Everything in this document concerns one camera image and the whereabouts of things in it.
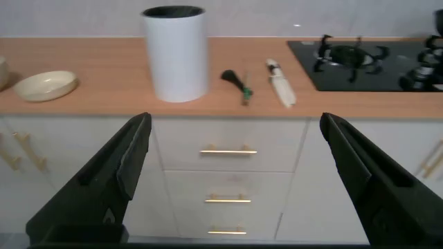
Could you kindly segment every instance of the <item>black glass cooktop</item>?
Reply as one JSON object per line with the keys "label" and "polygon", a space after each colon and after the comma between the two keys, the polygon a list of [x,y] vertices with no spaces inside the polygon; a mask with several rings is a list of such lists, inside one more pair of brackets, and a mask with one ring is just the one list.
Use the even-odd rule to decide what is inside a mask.
{"label": "black glass cooktop", "polygon": [[[405,80],[400,80],[419,67],[417,56],[425,50],[424,43],[420,41],[363,41],[358,45],[355,41],[328,41],[327,49],[323,51],[319,50],[321,41],[287,43],[318,91],[380,92],[443,89],[442,85],[438,84],[436,87],[433,84],[428,87],[416,87],[421,82],[413,80],[411,86],[407,81],[405,83]],[[358,55],[356,58],[349,57],[350,53],[354,54],[353,47],[357,52],[355,54]],[[320,62],[320,65],[319,57],[326,58]]]}

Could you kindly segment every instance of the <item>gas stove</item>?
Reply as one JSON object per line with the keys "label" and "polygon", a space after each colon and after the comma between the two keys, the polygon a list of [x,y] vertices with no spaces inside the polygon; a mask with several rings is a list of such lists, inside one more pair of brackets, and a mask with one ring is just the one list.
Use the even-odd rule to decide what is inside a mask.
{"label": "gas stove", "polygon": [[443,91],[443,43],[288,41],[318,91]]}

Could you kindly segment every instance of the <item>kitchen cabinet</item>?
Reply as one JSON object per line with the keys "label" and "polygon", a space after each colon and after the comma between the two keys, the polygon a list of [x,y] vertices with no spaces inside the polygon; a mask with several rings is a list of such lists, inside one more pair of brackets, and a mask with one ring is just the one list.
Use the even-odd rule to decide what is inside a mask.
{"label": "kitchen cabinet", "polygon": [[129,117],[5,116],[11,132],[27,143],[59,190],[129,120]]}
{"label": "kitchen cabinet", "polygon": [[0,133],[3,157],[20,157],[13,166],[0,158],[0,233],[25,232],[28,220],[56,191],[47,175],[27,159],[3,118]]}
{"label": "kitchen cabinet", "polygon": [[[443,197],[443,162],[428,177],[417,174],[443,138],[440,120],[347,119],[417,179]],[[443,148],[434,151],[432,164]],[[322,243],[367,243],[352,202],[338,175],[319,120],[309,123],[277,239]]]}
{"label": "kitchen cabinet", "polygon": [[[14,212],[23,214],[23,224],[36,213],[78,170],[130,119],[129,116],[5,116],[3,117],[5,134],[8,134],[8,145],[14,145],[11,153],[20,153],[23,161],[33,173],[32,177],[18,176],[15,185],[8,187],[3,182],[2,191],[5,195],[20,196],[25,199],[35,195],[41,201],[35,202],[35,208],[29,204],[20,205],[20,210]],[[44,168],[38,169],[26,151],[12,135],[19,134],[29,145],[31,153],[39,158],[45,158]],[[39,184],[43,187],[29,186]],[[29,193],[18,192],[17,189],[30,189]],[[145,158],[145,164],[139,178],[138,188],[133,201],[129,202],[124,224],[132,234],[145,236],[175,236],[172,210],[165,189],[164,176],[161,170],[160,158],[155,143],[154,132],[150,137],[150,148]]]}
{"label": "kitchen cabinet", "polygon": [[266,240],[275,236],[292,175],[186,171],[165,174],[182,237]]}
{"label": "kitchen cabinet", "polygon": [[[256,118],[154,121],[166,170],[248,172],[293,172],[306,124],[304,119]],[[202,150],[219,153],[201,153]]]}
{"label": "kitchen cabinet", "polygon": [[276,239],[368,243],[318,120],[309,123]]}
{"label": "kitchen cabinet", "polygon": [[[402,167],[443,198],[443,121],[441,120],[350,120],[361,133],[384,150]],[[424,177],[422,164],[436,163],[435,170]]]}
{"label": "kitchen cabinet", "polygon": [[137,189],[126,209],[123,224],[131,236],[178,237],[154,127]]}

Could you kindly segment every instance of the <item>black handle tool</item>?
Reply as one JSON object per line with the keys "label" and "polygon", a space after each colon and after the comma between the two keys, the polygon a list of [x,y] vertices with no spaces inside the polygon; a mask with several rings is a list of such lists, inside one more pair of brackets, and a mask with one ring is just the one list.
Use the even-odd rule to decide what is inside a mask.
{"label": "black handle tool", "polygon": [[233,83],[238,89],[240,89],[240,91],[243,93],[242,104],[243,105],[249,104],[249,99],[251,99],[251,96],[254,94],[254,92],[245,84],[243,84],[243,82],[237,77],[234,71],[226,70],[221,74],[220,78],[222,80],[226,80],[228,82]]}

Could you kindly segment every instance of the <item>white cabinet door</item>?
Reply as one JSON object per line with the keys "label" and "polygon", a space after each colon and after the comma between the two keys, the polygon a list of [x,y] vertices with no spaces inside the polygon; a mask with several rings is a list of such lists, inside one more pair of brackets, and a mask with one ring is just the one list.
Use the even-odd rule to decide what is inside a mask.
{"label": "white cabinet door", "polygon": [[318,120],[309,124],[277,240],[367,243]]}
{"label": "white cabinet door", "polygon": [[[443,120],[349,120],[349,122],[443,198],[443,161],[437,164],[436,170],[427,178],[423,177],[423,170],[419,172],[426,157],[443,139]],[[443,147],[434,153],[428,164],[432,164],[441,154]]]}
{"label": "white cabinet door", "polygon": [[[12,132],[29,134],[29,145],[46,158],[43,173],[57,190],[129,120],[129,117],[6,116]],[[32,163],[25,154],[25,160]]]}
{"label": "white cabinet door", "polygon": [[123,224],[131,236],[177,237],[179,234],[155,141],[152,129],[149,151]]}
{"label": "white cabinet door", "polygon": [[[6,116],[6,121],[11,131],[21,136],[30,134],[32,150],[38,156],[46,157],[46,170],[39,173],[59,190],[130,118]],[[173,237],[177,234],[176,228],[152,134],[153,131],[136,194],[129,203],[124,224],[134,235]],[[24,160],[32,165],[27,155],[23,155]]]}
{"label": "white cabinet door", "polygon": [[15,157],[17,170],[0,158],[0,233],[25,232],[26,223],[55,194],[48,179],[26,159],[12,133],[0,119],[0,149]]}

